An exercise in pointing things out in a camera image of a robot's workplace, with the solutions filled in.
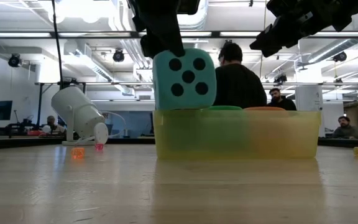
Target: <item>man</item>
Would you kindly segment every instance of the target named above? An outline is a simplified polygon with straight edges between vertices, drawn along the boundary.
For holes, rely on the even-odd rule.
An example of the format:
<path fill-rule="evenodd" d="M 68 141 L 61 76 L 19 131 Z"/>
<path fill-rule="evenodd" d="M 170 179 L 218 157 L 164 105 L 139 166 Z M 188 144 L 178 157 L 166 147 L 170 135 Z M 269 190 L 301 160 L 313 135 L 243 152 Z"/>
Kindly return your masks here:
<path fill-rule="evenodd" d="M 54 116 L 48 116 L 47 118 L 47 124 L 50 126 L 51 133 L 52 134 L 65 134 L 66 129 L 59 124 L 55 124 L 55 117 Z"/>
<path fill-rule="evenodd" d="M 272 101 L 267 106 L 274 106 L 283 108 L 285 110 L 296 111 L 294 102 L 290 99 L 287 99 L 285 96 L 282 96 L 278 88 L 271 89 L 269 94 L 272 96 Z"/>
<path fill-rule="evenodd" d="M 341 116 L 338 122 L 341 126 L 334 131 L 332 138 L 358 139 L 358 128 L 350 125 L 351 120 L 348 117 Z"/>
<path fill-rule="evenodd" d="M 219 54 L 220 67 L 215 69 L 217 89 L 214 106 L 266 106 L 266 93 L 259 77 L 241 62 L 241 48 L 234 43 L 225 44 Z"/>

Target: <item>monitor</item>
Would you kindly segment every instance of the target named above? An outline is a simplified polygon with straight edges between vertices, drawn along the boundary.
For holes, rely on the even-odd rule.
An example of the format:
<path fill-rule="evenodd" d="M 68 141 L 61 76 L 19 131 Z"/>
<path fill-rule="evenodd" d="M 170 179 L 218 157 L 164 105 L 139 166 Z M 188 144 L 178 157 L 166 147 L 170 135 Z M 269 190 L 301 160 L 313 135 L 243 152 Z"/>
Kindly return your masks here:
<path fill-rule="evenodd" d="M 0 121 L 11 120 L 13 101 L 0 101 Z"/>

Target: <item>translucent plastic container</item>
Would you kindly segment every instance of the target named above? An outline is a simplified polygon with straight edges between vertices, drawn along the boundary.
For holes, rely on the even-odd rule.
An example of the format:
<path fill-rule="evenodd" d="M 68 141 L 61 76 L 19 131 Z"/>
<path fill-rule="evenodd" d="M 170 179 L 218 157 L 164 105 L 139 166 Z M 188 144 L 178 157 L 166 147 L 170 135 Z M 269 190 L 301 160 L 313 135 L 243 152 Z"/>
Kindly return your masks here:
<path fill-rule="evenodd" d="M 320 112 L 154 112 L 159 159 L 289 159 L 316 155 Z"/>

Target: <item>black shirt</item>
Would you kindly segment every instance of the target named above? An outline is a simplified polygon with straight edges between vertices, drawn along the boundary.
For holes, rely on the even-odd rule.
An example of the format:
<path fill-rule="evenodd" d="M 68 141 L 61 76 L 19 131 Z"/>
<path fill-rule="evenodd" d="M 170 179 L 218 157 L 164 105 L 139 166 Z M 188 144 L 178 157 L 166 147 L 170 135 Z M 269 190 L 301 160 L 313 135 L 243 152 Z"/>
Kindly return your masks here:
<path fill-rule="evenodd" d="M 285 96 L 282 96 L 281 98 L 283 99 L 281 102 L 272 101 L 267 106 L 274 106 L 274 107 L 283 108 L 285 110 L 296 111 L 296 106 L 295 106 L 295 104 L 293 103 L 292 100 L 287 99 Z"/>
<path fill-rule="evenodd" d="M 254 72 L 236 63 L 221 66 L 215 72 L 217 89 L 214 106 L 266 106 L 266 92 Z"/>

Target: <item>wooden table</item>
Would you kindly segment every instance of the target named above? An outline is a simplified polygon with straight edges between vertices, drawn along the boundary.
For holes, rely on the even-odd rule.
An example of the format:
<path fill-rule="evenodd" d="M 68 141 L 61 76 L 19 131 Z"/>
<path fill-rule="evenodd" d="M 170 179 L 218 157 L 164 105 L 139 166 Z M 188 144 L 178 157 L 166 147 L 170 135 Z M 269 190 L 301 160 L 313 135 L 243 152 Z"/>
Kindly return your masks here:
<path fill-rule="evenodd" d="M 0 149 L 0 223 L 358 223 L 358 159 L 157 161 L 153 145 Z"/>

